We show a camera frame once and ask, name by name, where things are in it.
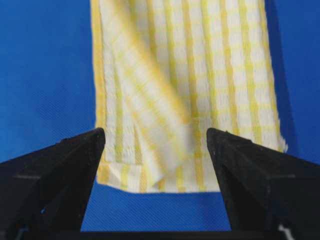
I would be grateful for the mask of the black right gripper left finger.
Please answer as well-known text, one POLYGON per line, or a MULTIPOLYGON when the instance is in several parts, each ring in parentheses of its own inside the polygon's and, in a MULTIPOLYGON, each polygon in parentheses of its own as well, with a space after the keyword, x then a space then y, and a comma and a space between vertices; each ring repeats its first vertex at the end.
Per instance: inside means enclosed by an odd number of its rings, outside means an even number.
POLYGON ((0 237, 79 234, 105 147, 102 128, 0 165, 0 237))

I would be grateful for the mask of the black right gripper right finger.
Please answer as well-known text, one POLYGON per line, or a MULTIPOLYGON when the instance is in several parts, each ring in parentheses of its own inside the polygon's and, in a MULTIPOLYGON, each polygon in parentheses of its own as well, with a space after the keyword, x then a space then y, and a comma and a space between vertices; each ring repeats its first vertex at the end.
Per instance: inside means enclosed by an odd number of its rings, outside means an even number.
POLYGON ((319 239, 318 164, 215 128, 206 141, 233 231, 319 239))

